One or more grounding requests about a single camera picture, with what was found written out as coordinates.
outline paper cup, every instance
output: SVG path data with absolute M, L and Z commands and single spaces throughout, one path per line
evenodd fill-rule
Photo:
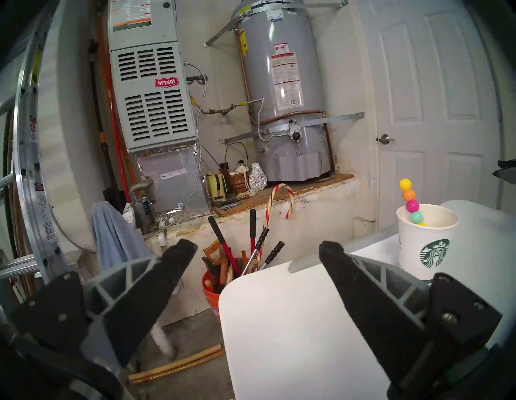
M 446 264 L 459 216 L 440 205 L 420 204 L 425 227 L 410 221 L 406 206 L 398 208 L 399 266 L 421 280 L 430 280 Z

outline striped candy cane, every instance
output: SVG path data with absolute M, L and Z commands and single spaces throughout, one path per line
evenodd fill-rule
M 269 216 L 270 216 L 270 211 L 272 209 L 272 202 L 274 201 L 276 192 L 282 187 L 285 187 L 288 190 L 288 194 L 290 195 L 290 200 L 291 200 L 291 204 L 290 204 L 290 207 L 288 208 L 285 219 L 288 219 L 290 217 L 290 214 L 292 214 L 292 212 L 294 211 L 294 192 L 292 192 L 292 189 L 290 189 L 290 187 L 284 183 L 280 183 L 279 185 L 276 185 L 275 188 L 272 190 L 272 193 L 270 194 L 270 197 L 269 197 L 269 203 L 267 204 L 267 210 L 265 211 L 265 221 L 263 223 L 263 228 L 269 227 Z M 262 248 L 260 249 L 260 255 L 258 256 L 258 260 L 260 260 L 262 258 L 262 249 L 263 249 L 263 245 L 262 245 Z

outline orange bucket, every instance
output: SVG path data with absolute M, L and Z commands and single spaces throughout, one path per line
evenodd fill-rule
M 237 263 L 238 263 L 239 260 L 241 261 L 242 258 L 241 257 L 235 258 L 235 261 Z M 206 271 L 204 273 L 204 275 L 202 276 L 202 280 L 201 280 L 202 291 L 204 292 L 204 296 L 206 296 L 206 300 L 208 301 L 208 304 L 212 307 L 213 313 L 219 319 L 219 322 L 220 322 L 220 314 L 219 314 L 219 297 L 220 297 L 220 294 L 214 293 L 213 289 L 210 290 L 210 289 L 207 289 L 206 286 L 204 286 L 204 281 L 206 279 L 207 280 L 211 280 L 208 271 Z

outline stacked colorful balls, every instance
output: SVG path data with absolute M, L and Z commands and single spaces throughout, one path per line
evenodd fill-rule
M 399 181 L 399 188 L 403 190 L 403 199 L 407 202 L 407 210 L 411 213 L 410 220 L 412 223 L 425 227 L 426 225 L 423 223 L 423 214 L 419 211 L 419 203 L 416 200 L 416 192 L 414 192 L 411 187 L 412 182 L 407 178 L 403 178 Z

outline wooden platform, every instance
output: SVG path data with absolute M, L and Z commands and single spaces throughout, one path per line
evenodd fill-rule
M 347 173 L 339 173 L 339 172 L 333 172 L 329 177 L 326 178 L 314 178 L 305 182 L 300 183 L 288 183 L 292 191 L 295 195 L 299 195 L 302 193 L 307 193 L 315 189 L 319 189 L 324 186 L 333 185 L 338 182 L 346 181 L 348 179 L 353 178 L 353 175 L 347 174 Z M 274 189 L 274 186 L 266 187 L 263 190 L 260 190 L 256 195 L 249 197 L 245 200 L 240 200 L 240 205 L 230 208 L 228 210 L 220 210 L 217 207 L 213 207 L 213 211 L 223 217 L 226 215 L 236 214 L 241 211 L 249 210 L 252 208 L 255 208 L 257 206 L 260 206 L 262 204 L 267 204 L 269 201 L 269 196 Z M 279 190 L 278 193 L 276 193 L 276 196 L 274 197 L 275 201 L 278 200 L 284 200 L 287 199 L 288 192 L 286 189 L 282 188 Z

